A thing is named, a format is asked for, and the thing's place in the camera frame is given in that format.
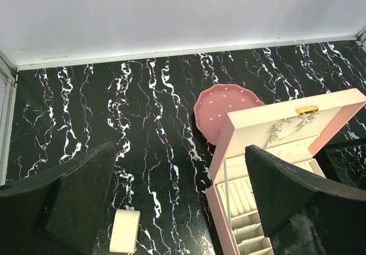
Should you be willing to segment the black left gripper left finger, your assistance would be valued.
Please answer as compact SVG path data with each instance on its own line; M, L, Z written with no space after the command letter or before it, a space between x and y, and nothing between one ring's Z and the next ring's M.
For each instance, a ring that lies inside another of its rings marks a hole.
M1 186L1 254L92 254L113 175L104 143Z

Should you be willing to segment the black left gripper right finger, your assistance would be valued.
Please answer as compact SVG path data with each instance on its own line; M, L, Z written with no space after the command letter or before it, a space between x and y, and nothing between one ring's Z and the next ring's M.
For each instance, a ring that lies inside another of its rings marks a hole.
M256 145L245 148L245 162L275 254L365 254L365 190L311 173Z

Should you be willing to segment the pink jewelry box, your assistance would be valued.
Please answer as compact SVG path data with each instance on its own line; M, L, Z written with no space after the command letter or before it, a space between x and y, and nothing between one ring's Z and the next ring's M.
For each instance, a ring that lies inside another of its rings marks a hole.
M224 254L365 253L365 191L315 157L364 105L348 89L227 114L206 192Z

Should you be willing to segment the pink polka dot plate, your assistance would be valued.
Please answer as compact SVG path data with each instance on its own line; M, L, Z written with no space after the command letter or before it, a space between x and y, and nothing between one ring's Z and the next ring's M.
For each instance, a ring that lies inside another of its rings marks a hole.
M232 83L215 84L202 91L194 104L196 127L215 146L228 112L263 105L263 101L249 89Z

